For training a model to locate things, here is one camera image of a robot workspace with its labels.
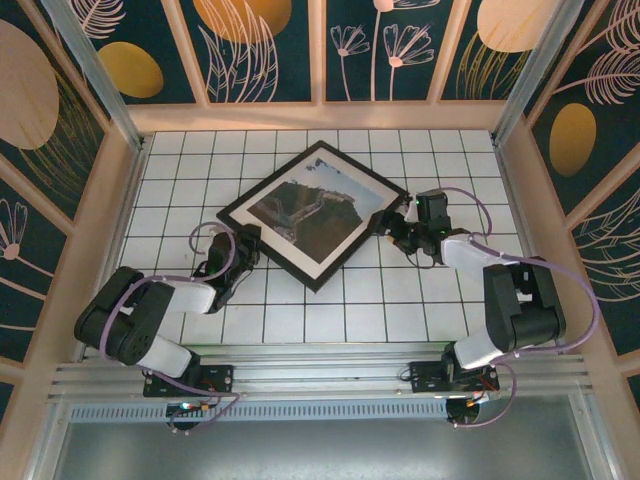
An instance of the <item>flower illustration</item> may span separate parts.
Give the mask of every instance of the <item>flower illustration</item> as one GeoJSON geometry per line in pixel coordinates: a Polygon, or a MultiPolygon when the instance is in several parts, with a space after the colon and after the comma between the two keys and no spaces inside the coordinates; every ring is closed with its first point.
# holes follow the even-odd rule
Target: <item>flower illustration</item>
{"type": "Polygon", "coordinates": [[[339,25],[332,27],[331,39],[340,55],[340,66],[342,67],[342,82],[344,83],[344,92],[347,100],[351,101],[349,87],[347,85],[347,75],[344,68],[344,58],[349,55],[358,55],[368,52],[371,49],[369,42],[366,42],[366,36],[362,31],[362,25],[358,27],[345,27],[344,31],[339,25]]]}
{"type": "Polygon", "coordinates": [[[378,11],[376,24],[373,28],[373,47],[371,49],[371,101],[376,99],[376,46],[380,31],[380,15],[393,10],[412,10],[438,5],[440,0],[373,0],[373,6],[378,11]]]}
{"type": "MultiPolygon", "coordinates": [[[[52,273],[43,270],[20,256],[20,244],[22,243],[24,232],[27,229],[28,213],[27,207],[20,202],[14,204],[12,211],[9,202],[4,198],[0,199],[0,266],[2,265],[2,260],[9,262],[17,260],[37,272],[53,277],[52,273]]],[[[38,300],[44,300],[46,298],[45,295],[18,285],[7,278],[0,277],[0,284],[6,285],[25,295],[37,298],[38,300]]],[[[33,331],[35,329],[35,327],[20,327],[4,324],[0,324],[0,328],[23,331],[33,331]]]]}
{"type": "Polygon", "coordinates": [[[385,27],[383,33],[384,48],[391,65],[391,78],[389,80],[389,100],[393,100],[393,81],[396,68],[407,65],[419,65],[433,60],[434,50],[428,48],[431,44],[429,25],[422,28],[405,27],[398,36],[398,25],[385,27]]]}

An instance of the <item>metal grate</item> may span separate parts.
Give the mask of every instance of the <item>metal grate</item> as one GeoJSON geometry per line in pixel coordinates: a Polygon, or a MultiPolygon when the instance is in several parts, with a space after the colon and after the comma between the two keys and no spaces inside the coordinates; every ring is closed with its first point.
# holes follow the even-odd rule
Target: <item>metal grate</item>
{"type": "MultiPolygon", "coordinates": [[[[168,404],[88,404],[77,405],[71,423],[166,422],[168,404]]],[[[176,422],[207,420],[212,411],[191,412],[176,422]]],[[[392,399],[364,401],[245,402],[232,408],[220,421],[270,420],[371,420],[383,418],[443,418],[444,399],[392,399]]]]}

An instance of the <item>picture frame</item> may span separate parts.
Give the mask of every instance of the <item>picture frame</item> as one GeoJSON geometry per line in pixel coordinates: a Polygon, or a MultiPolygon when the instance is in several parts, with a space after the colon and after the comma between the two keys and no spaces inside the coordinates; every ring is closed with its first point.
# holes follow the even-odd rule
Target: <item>picture frame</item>
{"type": "Polygon", "coordinates": [[[317,292],[362,246],[371,215],[408,193],[324,141],[218,213],[233,229],[262,228],[261,251],[317,292]]]}

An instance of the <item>decorative wallpaper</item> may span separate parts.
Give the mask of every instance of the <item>decorative wallpaper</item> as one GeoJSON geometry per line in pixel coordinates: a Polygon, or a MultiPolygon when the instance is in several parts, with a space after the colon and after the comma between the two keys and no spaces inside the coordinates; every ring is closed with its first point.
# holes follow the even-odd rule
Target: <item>decorative wallpaper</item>
{"type": "Polygon", "coordinates": [[[180,0],[212,103],[311,100],[307,0],[180,0]]]}
{"type": "Polygon", "coordinates": [[[533,95],[531,96],[529,103],[527,103],[527,106],[524,108],[524,114],[526,116],[529,116],[529,113],[531,113],[531,110],[533,109],[533,107],[535,107],[536,103],[538,102],[538,99],[540,98],[540,94],[542,93],[542,90],[544,90],[544,88],[546,87],[547,82],[549,81],[549,78],[551,77],[553,72],[556,71],[558,64],[560,63],[560,61],[562,60],[562,57],[566,53],[567,48],[569,48],[569,45],[571,45],[573,38],[576,36],[576,33],[578,33],[578,30],[580,30],[580,27],[582,26],[582,22],[584,22],[584,19],[587,16],[587,13],[589,13],[589,10],[591,10],[591,7],[593,7],[594,3],[595,3],[595,0],[584,0],[584,3],[582,4],[582,8],[580,9],[580,14],[576,19],[576,23],[573,24],[573,27],[571,28],[566,38],[564,39],[564,42],[562,43],[562,46],[560,47],[560,50],[558,51],[556,58],[553,60],[553,62],[551,62],[551,65],[547,69],[547,73],[544,75],[544,77],[542,77],[542,80],[540,80],[540,83],[538,84],[538,88],[536,88],[536,91],[533,92],[533,95]]]}
{"type": "Polygon", "coordinates": [[[327,1],[327,101],[425,100],[452,0],[327,1]]]}
{"type": "Polygon", "coordinates": [[[69,218],[104,132],[16,2],[0,5],[0,158],[69,218]]]}
{"type": "Polygon", "coordinates": [[[69,5],[125,103],[195,102],[159,0],[69,0],[69,5]]]}
{"type": "Polygon", "coordinates": [[[0,180],[0,357],[24,360],[65,241],[0,180]]]}
{"type": "Polygon", "coordinates": [[[638,141],[640,3],[611,0],[532,131],[565,213],[638,141]]]}
{"type": "Polygon", "coordinates": [[[9,399],[13,393],[13,385],[10,383],[0,382],[0,425],[2,425],[2,419],[4,418],[4,412],[7,411],[9,406],[9,399]]]}
{"type": "Polygon", "coordinates": [[[619,355],[640,349],[640,170],[573,230],[619,355]]]}
{"type": "Polygon", "coordinates": [[[557,0],[473,0],[442,100],[504,100],[557,0]]]}

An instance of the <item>black picture frame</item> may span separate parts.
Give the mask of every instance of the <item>black picture frame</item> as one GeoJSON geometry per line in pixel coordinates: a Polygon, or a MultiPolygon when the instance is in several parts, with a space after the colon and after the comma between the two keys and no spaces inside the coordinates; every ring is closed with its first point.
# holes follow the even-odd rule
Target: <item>black picture frame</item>
{"type": "MultiPolygon", "coordinates": [[[[234,212],[238,211],[238,209],[245,206],[250,199],[254,198],[261,191],[274,185],[287,172],[295,168],[297,165],[309,160],[312,155],[314,155],[315,153],[318,153],[320,150],[324,150],[332,154],[333,156],[337,157],[339,161],[344,162],[344,164],[349,165],[350,167],[355,168],[358,171],[364,173],[368,177],[368,179],[371,179],[377,182],[377,184],[379,184],[381,187],[386,188],[389,191],[389,198],[391,198],[391,200],[389,201],[389,199],[387,198],[385,200],[385,202],[387,202],[387,205],[385,205],[381,209],[397,208],[402,203],[402,201],[407,197],[408,195],[407,191],[405,191],[401,187],[395,185],[394,183],[390,182],[386,178],[380,176],[370,168],[367,168],[364,165],[360,164],[353,158],[349,157],[348,155],[344,154],[343,152],[329,145],[328,143],[324,141],[319,141],[313,144],[311,147],[307,148],[304,152],[300,153],[289,162],[287,162],[285,165],[280,167],[273,174],[269,175],[267,178],[262,180],[255,187],[251,188],[248,192],[240,196],[237,200],[232,202],[230,205],[222,209],[217,215],[218,219],[220,219],[220,221],[222,221],[229,227],[236,230],[241,228],[245,224],[252,223],[252,222],[246,222],[245,224],[243,224],[239,222],[236,218],[233,217],[234,212]]],[[[364,220],[365,222],[363,222],[363,224],[367,224],[368,219],[364,219],[364,220]]],[[[262,222],[256,219],[256,222],[254,223],[261,224],[262,222]]],[[[284,268],[287,272],[289,272],[294,278],[296,278],[301,283],[303,283],[311,291],[318,292],[318,290],[320,290],[320,288],[325,283],[327,283],[327,281],[340,269],[340,267],[342,267],[342,265],[344,265],[344,263],[362,246],[362,244],[367,240],[367,238],[371,236],[371,233],[372,233],[371,231],[365,228],[355,239],[350,241],[348,246],[342,251],[342,253],[340,253],[337,256],[337,258],[335,258],[331,262],[330,265],[326,266],[323,269],[322,273],[320,273],[315,277],[307,273],[300,266],[296,265],[289,258],[287,258],[285,253],[277,250],[266,241],[262,242],[262,246],[260,250],[262,251],[262,253],[267,255],[270,259],[272,259],[278,265],[284,268]]],[[[344,242],[346,241],[347,239],[345,239],[343,243],[339,245],[339,248],[343,248],[344,242]]],[[[291,248],[295,249],[296,251],[299,251],[293,245],[291,245],[291,248]]]]}

